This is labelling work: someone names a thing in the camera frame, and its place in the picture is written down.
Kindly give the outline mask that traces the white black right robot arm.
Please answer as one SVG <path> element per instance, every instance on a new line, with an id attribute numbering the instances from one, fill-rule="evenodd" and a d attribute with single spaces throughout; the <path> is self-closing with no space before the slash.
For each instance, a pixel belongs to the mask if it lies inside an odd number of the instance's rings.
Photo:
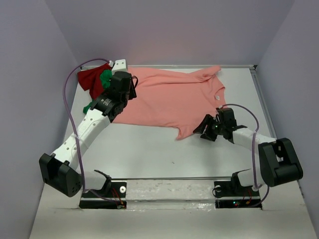
<path id="1" fill-rule="evenodd" d="M 206 115 L 193 131 L 201 138 L 216 141 L 220 135 L 234 145 L 251 151 L 252 167 L 232 174 L 229 189 L 234 195 L 243 194 L 248 187 L 257 191 L 262 186 L 276 187 L 298 181 L 304 171 L 292 142 L 288 138 L 276 139 L 238 125 L 232 104 L 216 109 L 216 116 Z"/>

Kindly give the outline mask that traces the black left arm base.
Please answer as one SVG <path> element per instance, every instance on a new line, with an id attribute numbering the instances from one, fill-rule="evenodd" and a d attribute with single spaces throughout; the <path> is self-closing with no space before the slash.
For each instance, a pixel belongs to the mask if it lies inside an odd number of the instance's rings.
<path id="1" fill-rule="evenodd" d="M 112 180 L 111 188 L 106 194 L 88 191 L 80 197 L 81 209 L 107 209 L 124 210 L 127 208 L 126 200 L 127 181 Z"/>

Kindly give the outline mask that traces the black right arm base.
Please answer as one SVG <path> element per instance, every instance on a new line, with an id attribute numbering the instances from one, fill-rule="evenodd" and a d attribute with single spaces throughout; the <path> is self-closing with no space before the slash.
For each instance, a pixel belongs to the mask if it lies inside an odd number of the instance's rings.
<path id="1" fill-rule="evenodd" d="M 231 181 L 214 181 L 212 195 L 216 209 L 262 208 L 259 191 L 242 186 L 235 189 Z"/>

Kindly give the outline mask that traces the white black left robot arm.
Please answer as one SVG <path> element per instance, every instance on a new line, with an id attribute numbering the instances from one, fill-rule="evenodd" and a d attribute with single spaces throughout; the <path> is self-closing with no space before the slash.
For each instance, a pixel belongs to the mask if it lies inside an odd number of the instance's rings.
<path id="1" fill-rule="evenodd" d="M 82 156 L 97 136 L 123 112 L 129 100 L 136 98 L 138 78 L 117 71 L 110 86 L 91 104 L 83 120 L 73 126 L 73 133 L 51 154 L 43 154 L 39 166 L 43 182 L 67 197 L 79 191 L 109 194 L 112 178 L 100 170 L 85 172 Z"/>

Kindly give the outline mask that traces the pink t shirt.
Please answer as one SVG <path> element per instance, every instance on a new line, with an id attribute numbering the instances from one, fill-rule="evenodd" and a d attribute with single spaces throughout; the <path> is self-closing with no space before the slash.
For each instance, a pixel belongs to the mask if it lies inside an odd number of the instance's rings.
<path id="1" fill-rule="evenodd" d="M 217 77 L 220 66 L 191 73 L 130 67 L 138 78 L 137 97 L 128 102 L 114 123 L 178 129 L 177 139 L 193 134 L 206 115 L 215 116 L 225 104 L 225 87 Z"/>

